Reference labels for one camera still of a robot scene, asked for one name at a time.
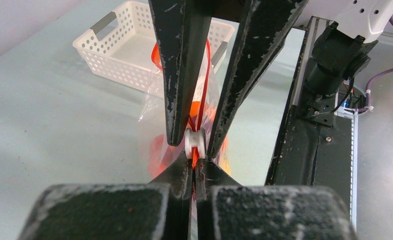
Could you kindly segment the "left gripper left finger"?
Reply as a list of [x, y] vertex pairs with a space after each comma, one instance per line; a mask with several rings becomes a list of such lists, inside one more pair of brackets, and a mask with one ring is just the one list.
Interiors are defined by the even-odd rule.
[[191, 161], [147, 184], [59, 184], [36, 200], [21, 240], [188, 240]]

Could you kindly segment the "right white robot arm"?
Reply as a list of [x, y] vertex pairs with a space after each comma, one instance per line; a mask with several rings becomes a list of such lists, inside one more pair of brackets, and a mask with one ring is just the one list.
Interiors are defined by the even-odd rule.
[[[220, 94], [208, 157], [215, 157], [238, 108], [307, 5], [305, 0], [151, 0], [149, 1], [163, 73], [166, 138], [178, 146], [188, 124], [212, 18], [239, 22]], [[332, 24], [315, 41], [316, 65], [307, 80], [317, 95], [335, 93], [367, 63], [393, 15], [393, 0], [348, 0]]]

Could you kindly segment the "clear zip top bag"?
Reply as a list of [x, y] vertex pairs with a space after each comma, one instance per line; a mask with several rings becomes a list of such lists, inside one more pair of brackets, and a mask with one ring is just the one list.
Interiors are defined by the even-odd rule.
[[[207, 41], [186, 122], [186, 128], [190, 132], [204, 130], [207, 141], [219, 101], [219, 86], [215, 77], [212, 56], [213, 50], [210, 42]], [[154, 179], [175, 161], [183, 146], [170, 146], [167, 143], [163, 69], [157, 46], [154, 46], [151, 58], [155, 67], [146, 90], [138, 125], [140, 161]]]

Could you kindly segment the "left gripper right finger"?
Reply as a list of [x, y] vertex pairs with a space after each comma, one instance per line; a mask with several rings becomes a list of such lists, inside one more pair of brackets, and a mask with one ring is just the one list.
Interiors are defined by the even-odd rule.
[[330, 188], [242, 186], [212, 160], [195, 168], [201, 240], [355, 240], [349, 212]]

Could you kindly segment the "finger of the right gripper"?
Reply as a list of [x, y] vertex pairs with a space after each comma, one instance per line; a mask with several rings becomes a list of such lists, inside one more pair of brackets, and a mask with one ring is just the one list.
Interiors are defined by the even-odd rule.
[[204, 56], [212, 19], [207, 0], [149, 1], [163, 67], [167, 142], [178, 146]]
[[218, 155], [233, 119], [307, 5], [306, 0], [248, 0], [220, 94], [206, 157]]

